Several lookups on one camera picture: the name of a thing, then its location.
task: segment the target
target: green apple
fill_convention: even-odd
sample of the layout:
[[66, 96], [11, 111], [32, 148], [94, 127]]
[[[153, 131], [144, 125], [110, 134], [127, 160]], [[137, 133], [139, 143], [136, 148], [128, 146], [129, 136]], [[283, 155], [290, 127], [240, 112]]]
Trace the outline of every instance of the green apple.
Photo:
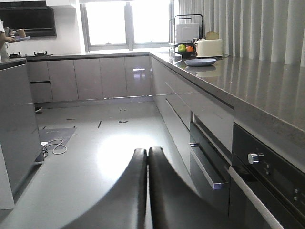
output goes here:
[[186, 47], [184, 44], [179, 44], [178, 45], [178, 52], [185, 52], [186, 51]]

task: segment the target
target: built-in oven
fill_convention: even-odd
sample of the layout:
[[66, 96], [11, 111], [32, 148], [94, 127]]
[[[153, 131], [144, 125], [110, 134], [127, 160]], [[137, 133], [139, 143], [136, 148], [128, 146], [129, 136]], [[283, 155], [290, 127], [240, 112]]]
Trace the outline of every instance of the built-in oven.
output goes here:
[[229, 217], [245, 229], [304, 229], [305, 175], [234, 124]]
[[200, 197], [226, 217], [229, 209], [229, 162], [224, 146], [191, 113], [190, 175]]

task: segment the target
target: cabinet handle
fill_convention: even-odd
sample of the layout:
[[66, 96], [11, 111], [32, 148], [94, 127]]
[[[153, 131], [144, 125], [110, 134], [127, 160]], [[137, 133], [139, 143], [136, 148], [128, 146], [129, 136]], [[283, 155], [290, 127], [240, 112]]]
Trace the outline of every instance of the cabinet handle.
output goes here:
[[262, 217], [266, 220], [269, 226], [273, 229], [284, 229], [279, 221], [277, 221], [268, 208], [261, 202], [261, 200], [231, 166], [229, 167], [229, 174], [243, 193], [247, 196], [247, 198], [251, 201], [254, 207], [258, 210], [258, 212], [262, 215]]
[[198, 144], [189, 143], [189, 147], [193, 158], [197, 162], [206, 180], [212, 187], [212, 190], [229, 188], [229, 183], [224, 178], [218, 175], [214, 167], [210, 164], [209, 160], [199, 148]]

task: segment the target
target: white toaster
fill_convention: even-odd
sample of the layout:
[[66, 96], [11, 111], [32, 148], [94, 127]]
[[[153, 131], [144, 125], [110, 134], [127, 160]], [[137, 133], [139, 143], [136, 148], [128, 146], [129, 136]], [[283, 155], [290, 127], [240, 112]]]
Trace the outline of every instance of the white toaster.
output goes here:
[[198, 40], [196, 45], [197, 57], [218, 57], [223, 55], [223, 40]]

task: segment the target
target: floor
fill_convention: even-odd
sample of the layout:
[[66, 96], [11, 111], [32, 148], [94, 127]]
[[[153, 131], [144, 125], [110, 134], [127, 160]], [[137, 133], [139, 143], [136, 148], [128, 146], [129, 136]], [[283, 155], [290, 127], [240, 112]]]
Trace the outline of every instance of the floor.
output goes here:
[[[154, 102], [43, 109], [37, 122], [39, 129], [76, 130], [65, 154], [49, 152], [1, 229], [60, 229], [107, 193], [136, 148], [162, 146], [170, 163], [194, 189]], [[149, 214], [146, 228], [152, 228]]]

